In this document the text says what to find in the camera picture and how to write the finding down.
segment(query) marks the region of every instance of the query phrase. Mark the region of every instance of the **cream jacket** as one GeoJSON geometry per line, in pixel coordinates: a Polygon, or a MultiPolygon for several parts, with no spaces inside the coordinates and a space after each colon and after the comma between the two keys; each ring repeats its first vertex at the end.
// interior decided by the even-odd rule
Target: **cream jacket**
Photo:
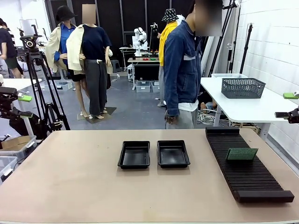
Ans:
{"type": "MultiPolygon", "coordinates": [[[[82,38],[84,34],[83,24],[78,26],[66,41],[67,62],[69,69],[74,70],[74,74],[85,74],[83,60],[79,59],[79,54],[82,53],[82,38]]],[[[112,74],[112,65],[107,66],[107,73],[112,74]]]]}
{"type": "Polygon", "coordinates": [[[50,39],[46,44],[45,48],[45,55],[49,64],[49,67],[53,69],[53,72],[57,72],[58,67],[67,70],[66,65],[64,64],[63,60],[60,58],[58,62],[54,60],[55,52],[59,51],[60,48],[60,38],[61,38],[61,26],[62,23],[59,23],[58,26],[53,30],[51,33],[50,39]]]}

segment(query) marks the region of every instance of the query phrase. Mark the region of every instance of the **black shorts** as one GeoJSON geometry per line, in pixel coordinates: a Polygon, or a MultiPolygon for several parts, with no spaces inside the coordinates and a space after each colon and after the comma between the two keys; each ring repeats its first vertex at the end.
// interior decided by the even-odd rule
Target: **black shorts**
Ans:
{"type": "Polygon", "coordinates": [[[16,69],[18,67],[18,61],[16,57],[9,57],[5,60],[8,69],[16,69]]]}
{"type": "Polygon", "coordinates": [[[69,77],[73,80],[73,82],[80,82],[82,79],[86,78],[86,75],[84,74],[75,75],[74,71],[69,68],[67,68],[67,71],[69,72],[69,77]]]}

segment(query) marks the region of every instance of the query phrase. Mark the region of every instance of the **blue shirt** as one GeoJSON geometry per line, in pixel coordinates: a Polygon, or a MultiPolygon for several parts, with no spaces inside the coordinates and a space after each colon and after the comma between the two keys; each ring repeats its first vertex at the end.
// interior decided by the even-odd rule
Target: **blue shirt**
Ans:
{"type": "MultiPolygon", "coordinates": [[[[71,33],[75,30],[75,27],[72,26],[70,29],[68,29],[67,26],[65,26],[62,23],[60,28],[61,28],[61,37],[60,37],[59,50],[60,50],[61,54],[66,54],[67,53],[66,41],[70,37],[71,33]]],[[[55,55],[54,55],[54,60],[59,61],[59,57],[60,57],[60,53],[58,51],[56,51],[55,55]]]]}
{"type": "Polygon", "coordinates": [[[195,103],[200,88],[200,38],[188,23],[182,23],[167,37],[164,51],[165,101],[169,116],[178,116],[179,103],[195,103]]]}
{"type": "Polygon", "coordinates": [[[105,61],[105,48],[112,46],[102,27],[83,25],[82,50],[86,59],[105,61]]]}

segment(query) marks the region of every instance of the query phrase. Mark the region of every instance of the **blue denim jacket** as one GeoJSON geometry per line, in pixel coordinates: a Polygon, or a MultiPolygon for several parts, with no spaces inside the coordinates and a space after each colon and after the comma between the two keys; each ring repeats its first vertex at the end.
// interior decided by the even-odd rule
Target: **blue denim jacket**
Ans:
{"type": "Polygon", "coordinates": [[[195,103],[200,88],[200,38],[182,23],[167,37],[164,51],[165,101],[169,116],[179,115],[179,103],[195,103]]]}

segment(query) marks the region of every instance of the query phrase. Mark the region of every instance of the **cardboard box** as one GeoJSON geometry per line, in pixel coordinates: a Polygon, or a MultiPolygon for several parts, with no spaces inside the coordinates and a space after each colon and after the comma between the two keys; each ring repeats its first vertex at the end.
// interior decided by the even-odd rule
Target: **cardboard box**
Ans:
{"type": "Polygon", "coordinates": [[[3,141],[0,151],[20,151],[28,142],[31,141],[30,136],[22,136],[7,141],[3,141]]]}

